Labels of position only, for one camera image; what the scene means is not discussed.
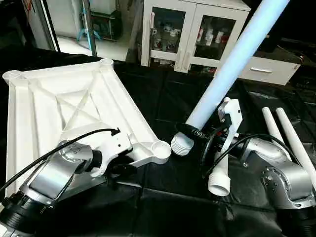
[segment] white cylinder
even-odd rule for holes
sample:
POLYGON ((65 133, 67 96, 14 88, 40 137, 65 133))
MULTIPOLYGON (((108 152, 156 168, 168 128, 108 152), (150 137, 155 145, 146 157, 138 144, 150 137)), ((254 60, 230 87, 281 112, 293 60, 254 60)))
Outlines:
MULTIPOLYGON (((283 138, 281 136, 281 133, 277 127, 276 121, 273 118, 271 111, 268 107, 264 107, 262 108, 262 113, 263 113, 263 117, 265 118, 266 121, 266 125, 269 131, 269 134, 277 139, 279 139, 281 142, 284 143, 283 138)), ((286 151, 286 149, 284 149, 279 143, 277 143, 276 141, 272 141, 273 144, 275 144, 276 146, 280 147, 284 153, 286 154, 287 158, 292 161, 290 154, 286 151)))
POLYGON ((113 61, 111 58, 102 58, 102 59, 100 60, 100 63, 101 63, 102 65, 109 65, 109 66, 111 66, 112 68, 114 67, 114 61, 113 61))
POLYGON ((311 162, 310 157, 308 156, 300 138, 298 137, 297 133, 295 132, 290 120, 288 119, 285 111, 283 108, 277 108, 276 114, 281 122, 283 127, 284 133, 290 146, 292 148, 293 153, 295 154, 296 158, 298 159, 301 166, 308 172, 310 175, 312 184, 314 189, 316 189, 316 170, 311 162))
MULTIPOLYGON (((187 124, 198 129, 204 127, 288 2, 289 0, 262 0, 224 65, 218 71, 216 77, 189 116, 186 121, 187 124)), ((181 149, 182 144, 177 144, 177 146, 178 149, 181 149)))
POLYGON ((187 155, 194 145, 194 141, 184 135, 182 132, 178 132, 171 141, 171 149, 179 156, 187 155))
MULTIPOLYGON (((220 156, 220 153, 215 153, 215 160, 220 156)), ((228 177, 228 155, 213 169, 213 172, 208 177, 208 190, 217 196, 227 196, 231 191, 231 179, 228 177)))

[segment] door frame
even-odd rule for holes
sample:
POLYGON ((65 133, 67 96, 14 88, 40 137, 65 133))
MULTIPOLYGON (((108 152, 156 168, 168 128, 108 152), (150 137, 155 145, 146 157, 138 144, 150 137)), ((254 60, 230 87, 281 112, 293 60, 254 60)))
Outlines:
POLYGON ((189 70, 190 64, 197 64, 197 65, 217 67, 217 68, 220 67, 221 63, 225 61, 225 59, 228 57, 229 53, 233 49, 241 33, 242 27, 246 21, 248 13, 249 13, 248 11, 243 11, 243 10, 198 4, 196 7, 194 20, 192 23, 192 29, 190 33, 191 37, 189 38, 189 41, 188 41, 188 45, 186 48, 186 55, 185 55, 185 59, 183 60, 181 71, 184 73, 187 73, 189 70), (196 41, 198 38, 198 32, 202 23, 203 16, 205 15, 236 20, 234 27, 232 29, 231 35, 228 39, 228 42, 225 46, 224 52, 220 60, 193 56, 194 48, 195 48, 196 41))
POLYGON ((159 58, 175 61, 175 71, 181 71, 185 49, 190 37, 191 25, 196 10, 196 3, 173 0, 145 0, 143 17, 143 38, 142 38, 142 66, 148 66, 149 59, 149 39, 150 39, 150 20, 153 7, 165 8, 185 12, 185 18, 181 30, 181 37, 177 53, 162 52, 151 50, 151 58, 159 58))

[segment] white tray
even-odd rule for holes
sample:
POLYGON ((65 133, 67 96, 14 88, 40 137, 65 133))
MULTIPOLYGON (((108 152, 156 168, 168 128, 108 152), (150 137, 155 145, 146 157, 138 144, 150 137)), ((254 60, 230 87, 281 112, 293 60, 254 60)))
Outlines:
MULTIPOLYGON (((117 77, 111 59, 27 72, 8 71, 2 77, 9 85, 7 179, 60 141, 100 128, 119 128, 128 134, 133 145, 129 156, 136 167, 149 162, 165 163, 171 154, 169 144, 155 136, 117 77)), ((98 133, 79 142, 95 149, 108 136, 110 133, 98 133)), ((7 195, 16 192, 31 172, 12 184, 7 195)), ((104 182, 104 178, 79 176, 81 188, 77 188, 75 177, 67 196, 87 185, 104 182)))

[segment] floor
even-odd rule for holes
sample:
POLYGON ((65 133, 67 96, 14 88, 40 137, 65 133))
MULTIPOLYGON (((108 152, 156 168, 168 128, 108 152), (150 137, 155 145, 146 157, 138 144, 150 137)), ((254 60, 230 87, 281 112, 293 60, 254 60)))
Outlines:
MULTIPOLYGON (((128 46, 129 46, 130 32, 126 31, 118 41, 95 40, 97 47, 97 55, 101 58, 111 58, 113 60, 125 61, 128 46)), ((91 56, 91 50, 88 47, 86 37, 82 37, 79 42, 74 38, 57 36, 60 50, 63 53, 71 54, 85 54, 91 56)))

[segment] black tablecloth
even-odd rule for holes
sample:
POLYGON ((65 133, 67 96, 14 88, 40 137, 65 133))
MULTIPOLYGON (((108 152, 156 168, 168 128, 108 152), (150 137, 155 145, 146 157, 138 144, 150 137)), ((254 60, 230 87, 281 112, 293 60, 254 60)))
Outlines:
MULTIPOLYGON (((0 51, 0 73, 98 61, 98 58, 37 49, 0 51)), ((210 83, 208 77, 116 62, 118 77, 157 135, 170 142, 176 122, 185 122, 210 83)), ((1 83, 1 177, 4 181, 7 85, 1 83)), ((237 80, 228 93, 239 99, 243 122, 239 132, 267 133, 261 108, 283 107, 313 161, 316 104, 312 91, 237 80)), ((216 115, 206 129, 212 126, 216 115)), ((150 163, 137 174, 106 183, 60 202, 40 236, 281 236, 274 209, 259 177, 230 159, 231 193, 212 196, 198 168, 202 145, 186 157, 171 155, 164 165, 150 163)))

